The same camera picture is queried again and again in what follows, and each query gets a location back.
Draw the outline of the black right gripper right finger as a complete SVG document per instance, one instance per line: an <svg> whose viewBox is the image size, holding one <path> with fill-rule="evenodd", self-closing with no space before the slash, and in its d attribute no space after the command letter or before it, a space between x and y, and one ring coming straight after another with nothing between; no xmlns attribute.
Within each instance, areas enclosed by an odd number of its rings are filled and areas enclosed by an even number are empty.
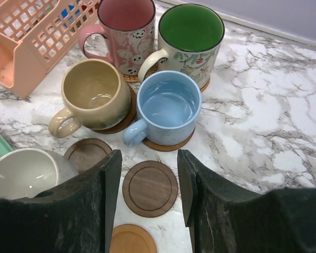
<svg viewBox="0 0 316 253"><path fill-rule="evenodd" d="M184 222L193 252L316 252L316 188L247 190L179 150Z"/></svg>

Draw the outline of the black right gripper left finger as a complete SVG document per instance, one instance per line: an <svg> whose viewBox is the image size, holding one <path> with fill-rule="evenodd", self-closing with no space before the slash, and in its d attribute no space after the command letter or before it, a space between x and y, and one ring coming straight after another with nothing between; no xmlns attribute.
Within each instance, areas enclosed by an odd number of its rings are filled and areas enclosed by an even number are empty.
<svg viewBox="0 0 316 253"><path fill-rule="evenodd" d="M0 197L0 252L109 252L122 153L33 198Z"/></svg>

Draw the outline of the dark walnut coaster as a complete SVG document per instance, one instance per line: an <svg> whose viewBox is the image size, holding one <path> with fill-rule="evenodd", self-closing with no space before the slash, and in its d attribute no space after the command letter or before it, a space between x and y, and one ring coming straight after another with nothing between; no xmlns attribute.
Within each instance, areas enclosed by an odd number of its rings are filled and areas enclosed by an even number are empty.
<svg viewBox="0 0 316 253"><path fill-rule="evenodd" d="M72 144L64 154L79 173L91 168L112 151L111 147L96 138L82 139Z"/></svg>
<svg viewBox="0 0 316 253"><path fill-rule="evenodd" d="M172 170L158 161L143 161L126 174L123 186L126 205L135 214L155 218L168 212L174 205L177 180Z"/></svg>

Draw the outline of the beige grey mug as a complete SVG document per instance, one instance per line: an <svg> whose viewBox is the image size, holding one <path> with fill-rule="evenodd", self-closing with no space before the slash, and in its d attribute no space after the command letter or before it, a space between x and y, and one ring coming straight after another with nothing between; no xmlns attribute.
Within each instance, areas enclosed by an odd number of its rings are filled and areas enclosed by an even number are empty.
<svg viewBox="0 0 316 253"><path fill-rule="evenodd" d="M0 197L32 198L78 175L62 155L38 148L23 148L0 158Z"/></svg>

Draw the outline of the brown wooden ringed coaster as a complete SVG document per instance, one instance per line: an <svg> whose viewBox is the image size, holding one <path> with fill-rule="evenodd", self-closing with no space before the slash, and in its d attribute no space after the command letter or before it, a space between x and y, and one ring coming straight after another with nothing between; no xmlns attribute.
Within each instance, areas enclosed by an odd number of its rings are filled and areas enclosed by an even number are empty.
<svg viewBox="0 0 316 253"><path fill-rule="evenodd" d="M183 146L185 146L190 141L194 132L195 132L195 129L193 130L193 132L190 134L190 136L186 140L184 140L181 143L175 144L175 145L160 145L160 144L152 142L151 140L149 140L147 138L145 138L142 142L147 147L149 147L153 150L160 151L160 152L171 152L171 151L178 150L178 149L182 148Z"/></svg>

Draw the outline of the tan brown mug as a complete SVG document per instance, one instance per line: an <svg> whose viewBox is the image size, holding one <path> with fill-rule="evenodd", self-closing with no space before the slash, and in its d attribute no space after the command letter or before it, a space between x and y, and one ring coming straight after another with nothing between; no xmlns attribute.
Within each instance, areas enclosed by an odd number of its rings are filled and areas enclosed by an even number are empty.
<svg viewBox="0 0 316 253"><path fill-rule="evenodd" d="M101 131L119 124L131 108L130 88L109 62L87 59L65 73L61 86L65 107L48 125L49 133L64 138L84 126Z"/></svg>

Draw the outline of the light blue mug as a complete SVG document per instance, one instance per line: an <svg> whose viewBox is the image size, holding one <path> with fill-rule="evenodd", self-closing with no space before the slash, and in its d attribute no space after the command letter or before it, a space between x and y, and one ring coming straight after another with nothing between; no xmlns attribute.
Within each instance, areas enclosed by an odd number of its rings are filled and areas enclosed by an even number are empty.
<svg viewBox="0 0 316 253"><path fill-rule="evenodd" d="M145 138L159 145L176 145L193 132L202 107L196 82L178 71L159 71L146 78L136 97L137 121L123 133L123 143Z"/></svg>

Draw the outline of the woven rattan coaster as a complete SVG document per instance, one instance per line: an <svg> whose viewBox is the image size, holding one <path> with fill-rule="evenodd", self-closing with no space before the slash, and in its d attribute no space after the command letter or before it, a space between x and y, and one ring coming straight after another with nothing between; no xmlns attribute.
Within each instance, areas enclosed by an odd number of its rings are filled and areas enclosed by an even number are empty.
<svg viewBox="0 0 316 253"><path fill-rule="evenodd" d="M146 77L152 75L153 73L155 73L158 69L158 64L154 64L151 69L149 70L149 72L147 73ZM129 76L129 75L124 75L124 78L126 80L127 83L137 83L138 82L138 76Z"/></svg>
<svg viewBox="0 0 316 253"><path fill-rule="evenodd" d="M200 88L200 91L203 92L210 84L210 79L208 78L208 80L206 81L206 83Z"/></svg>

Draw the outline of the green mug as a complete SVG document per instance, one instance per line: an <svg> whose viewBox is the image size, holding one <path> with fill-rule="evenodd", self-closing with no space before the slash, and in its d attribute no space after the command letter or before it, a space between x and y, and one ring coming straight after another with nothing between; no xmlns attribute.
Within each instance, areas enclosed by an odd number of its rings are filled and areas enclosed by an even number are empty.
<svg viewBox="0 0 316 253"><path fill-rule="evenodd" d="M201 88L210 78L224 34L223 20L206 6L181 4L168 9L159 20L157 51L142 64L139 82L157 63L158 71L179 71Z"/></svg>

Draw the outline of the maroon red mug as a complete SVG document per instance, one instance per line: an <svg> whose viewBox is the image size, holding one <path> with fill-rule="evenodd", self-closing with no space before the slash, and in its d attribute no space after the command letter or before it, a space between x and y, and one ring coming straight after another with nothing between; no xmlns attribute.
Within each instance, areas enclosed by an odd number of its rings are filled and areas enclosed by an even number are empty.
<svg viewBox="0 0 316 253"><path fill-rule="evenodd" d="M137 76L146 58L154 51L155 5L152 0L103 0L97 15L98 24L84 27L78 45L89 59L113 64L126 76ZM84 44L92 34L104 37L107 56L89 53Z"/></svg>

